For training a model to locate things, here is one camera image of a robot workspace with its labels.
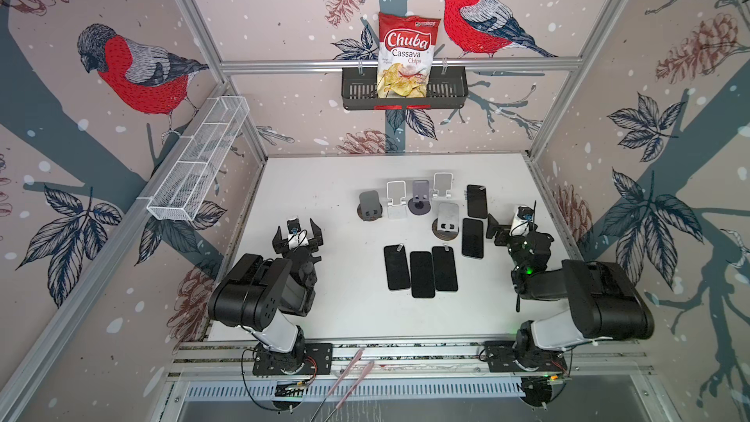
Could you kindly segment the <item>green phone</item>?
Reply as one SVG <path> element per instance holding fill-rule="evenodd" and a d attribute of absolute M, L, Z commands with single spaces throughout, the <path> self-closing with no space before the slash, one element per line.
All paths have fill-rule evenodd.
<path fill-rule="evenodd" d="M 462 255 L 473 259 L 484 258 L 484 223 L 481 220 L 463 219 Z"/>

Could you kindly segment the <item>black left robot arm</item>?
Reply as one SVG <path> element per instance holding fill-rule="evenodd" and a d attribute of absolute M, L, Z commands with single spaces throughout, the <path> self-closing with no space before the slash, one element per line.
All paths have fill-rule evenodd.
<path fill-rule="evenodd" d="M 305 337 L 290 316 L 306 317 L 312 310 L 318 283 L 316 255 L 324 245 L 322 229 L 311 221 L 287 222 L 287 236 L 277 230 L 271 246 L 277 257 L 265 259 L 246 253 L 215 287 L 207 315 L 213 322 L 239 327 L 260 343 L 260 350 L 300 367 L 305 359 Z"/>

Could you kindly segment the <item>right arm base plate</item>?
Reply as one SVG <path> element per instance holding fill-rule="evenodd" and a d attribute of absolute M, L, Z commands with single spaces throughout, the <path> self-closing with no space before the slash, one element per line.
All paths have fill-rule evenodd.
<path fill-rule="evenodd" d="M 517 350 L 514 341 L 488 341 L 482 345 L 480 360 L 490 373 L 543 372 L 564 373 L 568 365 L 564 353 L 541 350 L 534 346 Z"/>

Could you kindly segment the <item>round wooden phone stand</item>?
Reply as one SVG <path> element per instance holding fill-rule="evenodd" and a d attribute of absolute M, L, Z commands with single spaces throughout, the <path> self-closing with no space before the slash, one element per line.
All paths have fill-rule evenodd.
<path fill-rule="evenodd" d="M 455 240 L 460 231 L 460 208 L 453 202 L 442 202 L 437 207 L 437 219 L 433 222 L 433 233 L 439 240 Z"/>

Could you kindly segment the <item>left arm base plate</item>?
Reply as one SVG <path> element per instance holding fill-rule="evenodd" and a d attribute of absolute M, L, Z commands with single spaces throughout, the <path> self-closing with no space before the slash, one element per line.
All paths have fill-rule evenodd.
<path fill-rule="evenodd" d="M 296 346 L 287 354 L 272 352 L 262 344 L 253 351 L 254 376 L 314 376 L 328 375 L 331 371 L 331 343 L 307 343 L 303 347 Z"/>

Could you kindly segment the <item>black phone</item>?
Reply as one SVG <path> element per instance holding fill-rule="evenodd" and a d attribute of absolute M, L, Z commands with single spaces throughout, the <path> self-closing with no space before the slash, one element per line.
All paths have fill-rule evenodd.
<path fill-rule="evenodd" d="M 410 289 L 411 279 L 404 245 L 385 246 L 384 259 L 388 289 L 390 291 Z"/>
<path fill-rule="evenodd" d="M 429 251 L 412 251 L 409 257 L 411 295 L 417 299 L 436 296 L 433 256 Z"/>
<path fill-rule="evenodd" d="M 468 185 L 466 189 L 467 215 L 473 219 L 488 218 L 488 197 L 486 187 L 481 185 Z"/>
<path fill-rule="evenodd" d="M 456 292 L 458 277 L 453 248 L 446 245 L 434 246 L 432 257 L 436 291 Z"/>

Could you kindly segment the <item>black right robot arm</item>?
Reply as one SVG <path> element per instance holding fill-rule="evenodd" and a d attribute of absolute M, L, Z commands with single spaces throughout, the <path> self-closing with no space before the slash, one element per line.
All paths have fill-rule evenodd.
<path fill-rule="evenodd" d="M 566 310 L 550 318 L 521 325 L 511 351 L 523 367 L 540 367 L 581 345 L 645 340 L 654 334 L 652 312 L 617 263 L 566 259 L 556 270 L 548 267 L 554 238 L 538 230 L 533 208 L 519 207 L 510 225 L 488 215 L 486 237 L 505 246 L 513 261 L 517 312 L 523 301 L 568 302 Z"/>

